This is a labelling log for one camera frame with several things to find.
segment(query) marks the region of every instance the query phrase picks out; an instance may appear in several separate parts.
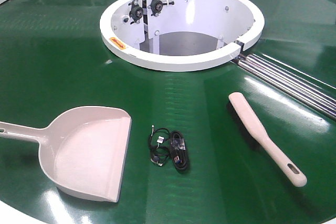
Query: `orange warning label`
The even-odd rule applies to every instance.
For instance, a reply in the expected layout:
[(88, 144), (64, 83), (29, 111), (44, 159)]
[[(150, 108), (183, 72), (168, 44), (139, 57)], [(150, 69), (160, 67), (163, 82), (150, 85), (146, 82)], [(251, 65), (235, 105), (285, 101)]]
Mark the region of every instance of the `orange warning label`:
[(110, 38), (110, 41), (112, 41), (113, 44), (115, 44), (121, 50), (124, 50), (126, 48), (125, 44), (115, 37)]

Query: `handle hole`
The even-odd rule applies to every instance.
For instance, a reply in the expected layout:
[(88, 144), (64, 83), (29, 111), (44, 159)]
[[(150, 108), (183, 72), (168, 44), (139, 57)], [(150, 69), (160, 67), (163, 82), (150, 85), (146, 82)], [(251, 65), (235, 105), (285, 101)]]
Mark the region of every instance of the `handle hole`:
[(289, 169), (292, 170), (292, 172), (294, 172), (295, 174), (299, 174), (300, 172), (292, 165), (292, 164), (287, 164), (287, 166), (289, 167)]

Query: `circular opening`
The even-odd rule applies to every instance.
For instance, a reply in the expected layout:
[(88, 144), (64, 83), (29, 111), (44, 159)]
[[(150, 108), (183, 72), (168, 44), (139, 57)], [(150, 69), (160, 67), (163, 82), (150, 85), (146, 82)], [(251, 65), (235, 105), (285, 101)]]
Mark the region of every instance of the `circular opening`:
[(119, 0), (102, 14), (100, 29), (107, 47), (130, 63), (195, 71), (251, 47), (264, 23), (249, 0)]

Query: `green conveyor belt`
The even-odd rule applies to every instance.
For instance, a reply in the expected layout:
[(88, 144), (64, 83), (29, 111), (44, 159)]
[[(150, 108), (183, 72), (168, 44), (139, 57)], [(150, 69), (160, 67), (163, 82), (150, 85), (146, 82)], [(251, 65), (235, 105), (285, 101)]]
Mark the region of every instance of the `green conveyor belt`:
[[(99, 30), (100, 15), (115, 1), (0, 6), (0, 121), (46, 127), (76, 106), (126, 110), (132, 127), (119, 202), (62, 193), (40, 169), (37, 144), (7, 139), (0, 140), (1, 201), (50, 224), (313, 224), (336, 217), (335, 121), (231, 62), (171, 73), (123, 61), (105, 47)], [(251, 1), (266, 24), (249, 52), (300, 70), (336, 97), (336, 0)], [(245, 95), (273, 141), (305, 173), (306, 186), (293, 187), (264, 150), (249, 149), (226, 109), (234, 91)], [(184, 134), (187, 174), (170, 162), (150, 162), (152, 124)]]

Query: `white circular housing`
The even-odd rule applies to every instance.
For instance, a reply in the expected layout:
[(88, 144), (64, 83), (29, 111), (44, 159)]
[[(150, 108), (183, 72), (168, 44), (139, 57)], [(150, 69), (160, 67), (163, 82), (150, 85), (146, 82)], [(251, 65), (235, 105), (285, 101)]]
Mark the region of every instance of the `white circular housing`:
[[(157, 1), (163, 4), (162, 9), (153, 8)], [(143, 7), (139, 20), (130, 13), (134, 3)], [(249, 0), (118, 0), (102, 14), (100, 31), (105, 45), (132, 64), (184, 72), (230, 61), (257, 42), (264, 24), (261, 11)], [(176, 32), (208, 35), (217, 45), (204, 54), (161, 55), (161, 35)], [(140, 50), (145, 41), (148, 51)]]

